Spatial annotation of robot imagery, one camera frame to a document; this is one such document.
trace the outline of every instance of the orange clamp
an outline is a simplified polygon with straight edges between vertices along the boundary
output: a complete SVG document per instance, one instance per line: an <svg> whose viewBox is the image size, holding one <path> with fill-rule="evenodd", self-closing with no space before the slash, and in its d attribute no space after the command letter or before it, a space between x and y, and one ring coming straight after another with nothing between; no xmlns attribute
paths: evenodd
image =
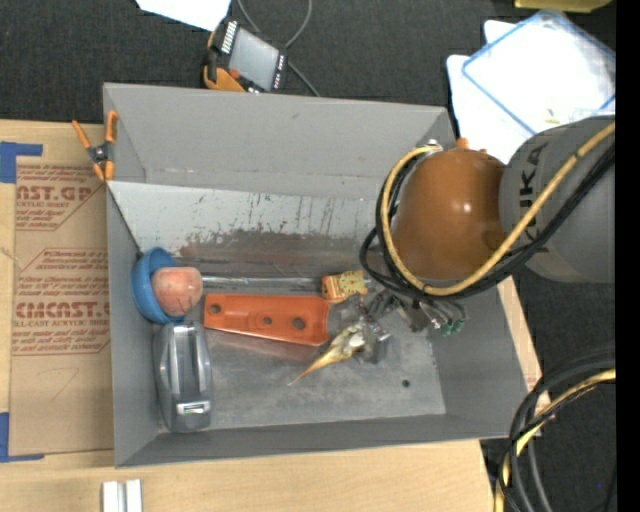
<svg viewBox="0 0 640 512"><path fill-rule="evenodd" d="M113 162L109 160L109 155L106 153L108 147L116 142L118 119L118 113L115 110L110 110L107 114L105 124L105 143L102 146L92 146L80 124L75 119L71 121L71 125L76 131L80 144L82 144L82 147L89 153L91 161L93 162L93 171L100 181L113 179L115 166Z"/></svg>

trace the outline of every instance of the cardboard box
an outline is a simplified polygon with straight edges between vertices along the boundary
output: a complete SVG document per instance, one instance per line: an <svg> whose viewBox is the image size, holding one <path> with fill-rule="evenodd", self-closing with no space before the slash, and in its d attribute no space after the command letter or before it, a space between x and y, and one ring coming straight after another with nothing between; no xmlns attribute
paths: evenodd
<svg viewBox="0 0 640 512"><path fill-rule="evenodd" d="M104 135L85 129L96 142ZM9 454L111 448L106 187L71 123L1 120L0 142L22 148L2 162L15 166L2 184L0 268Z"/></svg>
<svg viewBox="0 0 640 512"><path fill-rule="evenodd" d="M209 332L212 425L167 431L151 357L158 326L131 292L140 254L160 246L226 276L350 270L391 167L420 142L455 140L446 110L430 106L106 84L111 110L120 118L107 195L117 466L507 434L527 388L497 289L465 301L470 319L457 336L425 340L390 319L396 339L383 364L352 360L291 387L306 362L234 350L249 340Z"/></svg>

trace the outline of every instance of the electronic device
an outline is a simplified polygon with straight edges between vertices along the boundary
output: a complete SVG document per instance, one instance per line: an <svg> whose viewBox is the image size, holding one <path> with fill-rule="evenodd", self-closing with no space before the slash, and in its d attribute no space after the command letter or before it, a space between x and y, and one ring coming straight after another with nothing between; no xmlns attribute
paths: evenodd
<svg viewBox="0 0 640 512"><path fill-rule="evenodd" d="M203 79L209 89L277 92L284 86L286 67L283 50L229 17L209 38Z"/></svg>

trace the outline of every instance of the white paper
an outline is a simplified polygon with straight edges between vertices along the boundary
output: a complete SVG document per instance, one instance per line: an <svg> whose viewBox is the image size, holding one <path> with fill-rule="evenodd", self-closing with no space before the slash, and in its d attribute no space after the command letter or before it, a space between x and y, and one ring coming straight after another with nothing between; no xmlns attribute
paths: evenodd
<svg viewBox="0 0 640 512"><path fill-rule="evenodd" d="M143 11L166 16L213 32L229 11L231 0L137 0Z"/></svg>

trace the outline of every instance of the hole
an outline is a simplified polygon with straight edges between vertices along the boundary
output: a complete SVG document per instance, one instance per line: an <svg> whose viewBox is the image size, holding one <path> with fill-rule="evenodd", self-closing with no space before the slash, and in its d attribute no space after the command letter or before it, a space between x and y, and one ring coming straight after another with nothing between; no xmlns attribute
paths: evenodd
<svg viewBox="0 0 640 512"><path fill-rule="evenodd" d="M291 320L291 325L293 325L299 331L301 331L302 329L304 329L307 326L307 324L304 322L304 320L302 318L300 318L299 316L297 316L293 320Z"/></svg>

